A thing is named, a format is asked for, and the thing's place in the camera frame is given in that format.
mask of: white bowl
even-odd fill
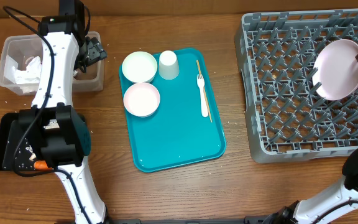
[[[147,52],[129,54],[122,63],[122,73],[132,83],[151,82],[157,72],[157,61]]]
[[[160,104],[160,93],[149,83],[136,83],[124,94],[125,109],[141,118],[152,115]]]

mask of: plastic container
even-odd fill
[[[234,42],[256,162],[348,156],[358,148],[358,88],[329,101],[311,80],[317,56],[340,39],[358,44],[358,9],[243,15]]]
[[[97,32],[89,32],[88,37],[96,37],[101,42],[100,35]],[[0,86],[10,89],[18,95],[34,95],[39,83],[16,84],[4,76],[7,55],[18,63],[19,70],[25,70],[27,59],[39,56],[42,60],[42,40],[35,34],[8,37],[1,54]],[[86,71],[87,73],[78,72],[73,78],[74,93],[103,89],[104,60],[86,68]]]

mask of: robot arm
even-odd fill
[[[337,205],[349,200],[358,201],[358,191],[346,189],[344,183],[345,177],[342,176],[335,184],[332,184],[320,194],[299,202],[295,208],[293,218],[299,224],[310,224]],[[319,224],[329,223],[355,209],[358,209],[358,204],[356,203],[343,206],[325,216],[319,221]]]
[[[347,158],[342,174],[335,184],[313,198],[294,202],[263,219],[246,217],[245,224],[327,224],[358,209],[358,149]]]
[[[85,29],[85,6],[79,0],[60,0],[59,16],[42,18],[39,34],[52,47],[55,61],[49,99],[45,109],[39,110],[47,95],[52,62],[49,47],[43,41],[39,89],[32,108],[21,110],[17,122],[24,131],[40,113],[27,140],[37,160],[55,169],[73,205],[76,224],[109,222],[88,165],[90,133],[72,102],[74,69],[85,72],[87,66],[107,57],[96,38],[86,37],[88,27],[89,22]]]

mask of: orange part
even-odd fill
[[[52,168],[48,167],[45,161],[36,161],[34,163],[34,168],[36,170],[52,170]]]

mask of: wood grain surface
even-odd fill
[[[244,89],[233,37],[241,15],[94,17],[108,53],[104,90],[73,95],[77,112],[92,130],[89,166],[113,218],[141,220],[242,218],[276,212],[310,198],[338,180],[345,158],[257,164],[249,153]],[[0,57],[5,38],[30,34],[13,19],[0,19]],[[145,174],[132,161],[118,70],[125,56],[194,47],[204,55],[227,138],[216,160]],[[0,120],[29,108],[33,96],[0,87]],[[23,178],[0,172],[0,223],[74,220],[59,179]],[[358,223],[358,211],[334,223]]]
[[[358,8],[355,0],[81,0],[92,16],[156,16],[232,14],[247,12],[302,11]],[[11,6],[29,15],[58,13],[57,0],[0,0],[0,18],[8,17],[3,6]]]

